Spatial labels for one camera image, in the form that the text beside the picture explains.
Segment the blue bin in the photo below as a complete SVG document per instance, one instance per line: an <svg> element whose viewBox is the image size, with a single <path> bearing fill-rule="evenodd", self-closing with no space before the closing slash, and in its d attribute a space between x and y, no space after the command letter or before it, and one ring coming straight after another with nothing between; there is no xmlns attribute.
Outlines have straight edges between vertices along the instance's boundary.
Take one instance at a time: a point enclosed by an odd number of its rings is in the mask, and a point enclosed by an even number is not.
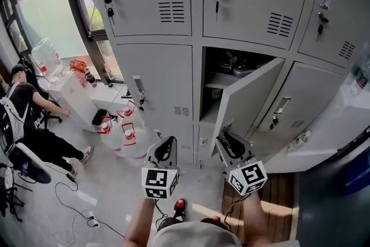
<svg viewBox="0 0 370 247"><path fill-rule="evenodd" d="M342 176L346 194L355 193L370 185L370 147L345 166Z"/></svg>

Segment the locker vent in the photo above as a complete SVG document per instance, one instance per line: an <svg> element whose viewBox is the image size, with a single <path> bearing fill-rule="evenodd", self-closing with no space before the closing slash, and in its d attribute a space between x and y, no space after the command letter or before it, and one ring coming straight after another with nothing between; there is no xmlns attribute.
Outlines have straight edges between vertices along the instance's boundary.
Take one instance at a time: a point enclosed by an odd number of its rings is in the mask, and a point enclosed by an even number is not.
<svg viewBox="0 0 370 247"><path fill-rule="evenodd" d="M289 37L293 19L281 14L271 13L268 21L267 32L271 34Z"/></svg>
<svg viewBox="0 0 370 247"><path fill-rule="evenodd" d="M343 57L344 59L349 60L349 58L352 56L353 51L354 51L355 48L356 47L352 43L349 43L348 41L345 41L342 48L341 48L341 51L339 52L339 55L341 57Z"/></svg>
<svg viewBox="0 0 370 247"><path fill-rule="evenodd" d="M300 128L305 123L304 120L295 120L293 124L291 124L291 128Z"/></svg>
<svg viewBox="0 0 370 247"><path fill-rule="evenodd" d="M159 2L161 23L184 23L184 2Z"/></svg>
<svg viewBox="0 0 370 247"><path fill-rule="evenodd" d="M181 148L183 148L183 149L191 149L191 146L190 145L181 145Z"/></svg>
<svg viewBox="0 0 370 247"><path fill-rule="evenodd" d="M174 110L175 110L175 114L176 115L183 115L183 116L189 116L190 112L189 112L189 108L185 108L185 107L178 107L178 106L175 106L173 107Z"/></svg>

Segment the human arm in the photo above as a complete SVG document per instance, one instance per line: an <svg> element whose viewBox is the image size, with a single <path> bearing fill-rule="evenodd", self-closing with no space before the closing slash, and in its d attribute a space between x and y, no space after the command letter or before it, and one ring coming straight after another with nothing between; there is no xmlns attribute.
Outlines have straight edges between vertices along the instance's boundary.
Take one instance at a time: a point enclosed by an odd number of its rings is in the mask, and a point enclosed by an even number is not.
<svg viewBox="0 0 370 247"><path fill-rule="evenodd" d="M122 247L145 247L148 243L153 220L154 200L145 198L136 208L128 226Z"/></svg>
<svg viewBox="0 0 370 247"><path fill-rule="evenodd" d="M32 95L32 101L43 109L51 112L56 112L64 116L69 116L68 109L58 107L51 101L44 99L38 92L34 92L34 94Z"/></svg>
<svg viewBox="0 0 370 247"><path fill-rule="evenodd" d="M267 222L258 193L253 192L243 203L244 234L247 246L262 247L269 245Z"/></svg>

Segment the wooden floor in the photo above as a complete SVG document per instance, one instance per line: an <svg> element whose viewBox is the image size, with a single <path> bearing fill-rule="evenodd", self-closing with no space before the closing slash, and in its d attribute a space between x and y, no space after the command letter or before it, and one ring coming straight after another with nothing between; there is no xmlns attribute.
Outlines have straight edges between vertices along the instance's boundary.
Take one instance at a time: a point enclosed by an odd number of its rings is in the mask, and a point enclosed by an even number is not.
<svg viewBox="0 0 370 247"><path fill-rule="evenodd" d="M289 240L293 208L293 174L268 174L268 180L264 187L258 191L261 205L268 222L269 239L271 242L283 242ZM234 188L225 182L222 212L226 215L233 202L240 199L240 195ZM244 240L243 230L243 203L234 205L231 215L226 222L230 224L231 231L238 236L242 243Z"/></svg>

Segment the power socket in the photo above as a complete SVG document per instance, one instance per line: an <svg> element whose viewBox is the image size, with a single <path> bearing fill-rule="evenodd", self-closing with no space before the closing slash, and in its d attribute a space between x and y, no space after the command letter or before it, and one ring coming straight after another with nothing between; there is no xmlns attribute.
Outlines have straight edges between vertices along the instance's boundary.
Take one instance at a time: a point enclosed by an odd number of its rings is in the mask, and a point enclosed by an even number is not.
<svg viewBox="0 0 370 247"><path fill-rule="evenodd" d="M221 89L212 89L210 96L212 99L218 99L221 96Z"/></svg>
<svg viewBox="0 0 370 247"><path fill-rule="evenodd" d="M93 212L91 210L89 210L88 217L92 217L92 216L95 217L95 215L93 214ZM89 225L93 226L95 224L98 225L98 226L95 226L95 227L100 227L100 223L96 219L90 220Z"/></svg>

